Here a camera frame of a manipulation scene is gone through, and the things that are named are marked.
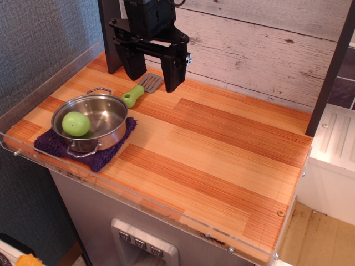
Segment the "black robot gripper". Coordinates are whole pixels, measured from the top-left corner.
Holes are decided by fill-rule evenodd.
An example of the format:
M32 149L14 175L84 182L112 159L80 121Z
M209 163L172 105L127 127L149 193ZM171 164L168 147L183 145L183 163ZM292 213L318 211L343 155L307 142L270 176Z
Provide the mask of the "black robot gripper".
M174 1L124 1L127 18L112 18L116 51L131 80L146 73L145 56L159 58L165 89L172 93L185 81L191 62L189 36L178 30Z

